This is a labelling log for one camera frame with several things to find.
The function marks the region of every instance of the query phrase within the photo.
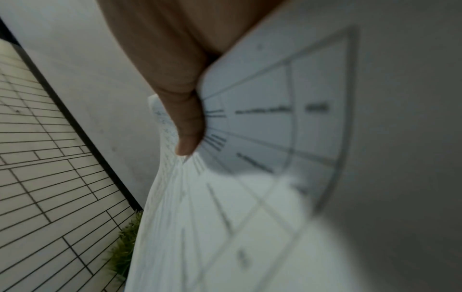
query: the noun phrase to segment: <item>tiled floor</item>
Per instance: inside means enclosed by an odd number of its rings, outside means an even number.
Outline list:
[[[0,40],[0,291],[123,291],[105,265],[133,213]]]

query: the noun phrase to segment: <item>green grass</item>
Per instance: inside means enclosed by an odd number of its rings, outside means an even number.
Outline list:
[[[116,242],[116,246],[109,252],[108,268],[116,272],[121,281],[125,280],[128,276],[141,216],[142,212],[135,214],[130,223],[119,232],[119,240]]]

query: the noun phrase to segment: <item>wall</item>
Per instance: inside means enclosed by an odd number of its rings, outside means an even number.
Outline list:
[[[144,206],[159,164],[152,90],[94,0],[3,0],[0,17],[74,118]]]
[[[0,39],[0,291],[122,291],[107,251],[133,214]]]

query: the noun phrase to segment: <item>black baseboard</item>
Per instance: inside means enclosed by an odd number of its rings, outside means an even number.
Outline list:
[[[7,26],[5,25],[5,23],[1,19],[0,19],[0,38],[2,38],[2,39],[4,39],[4,40],[6,40],[6,41],[13,44],[13,47],[16,50],[16,52],[21,56],[24,63],[26,63],[26,65],[29,67],[29,70],[35,76],[37,81],[42,85],[43,89],[51,97],[51,99],[54,101],[54,103],[59,108],[59,110],[63,113],[64,117],[69,121],[70,125],[75,129],[76,133],[80,136],[80,138],[85,143],[85,145],[88,147],[88,149],[91,151],[93,156],[96,158],[96,160],[99,162],[99,164],[101,164],[101,166],[107,172],[107,174],[112,179],[114,184],[119,188],[120,192],[125,196],[128,203],[130,204],[130,206],[135,211],[142,211],[143,208],[136,201],[136,199],[133,197],[133,195],[130,193],[130,191],[127,189],[127,187],[124,185],[124,183],[120,180],[120,178],[117,176],[117,174],[114,172],[114,170],[112,170],[110,165],[107,163],[107,161],[104,159],[104,157],[98,151],[98,149],[95,147],[93,142],[91,142],[90,138],[87,136],[85,131],[78,124],[77,120],[72,116],[72,114],[66,108],[66,106],[61,101],[59,96],[56,94],[56,92],[53,90],[53,88],[47,82],[45,77],[42,75],[40,70],[35,66],[34,62],[30,59],[29,55],[22,48],[21,44],[16,40],[14,35],[10,32],[10,30],[7,28]]]

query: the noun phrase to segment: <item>finger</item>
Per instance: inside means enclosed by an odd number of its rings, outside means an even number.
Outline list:
[[[205,132],[202,104],[195,92],[189,95],[171,96],[159,93],[166,111],[177,127],[179,141],[175,149],[177,155],[189,155],[199,145]]]

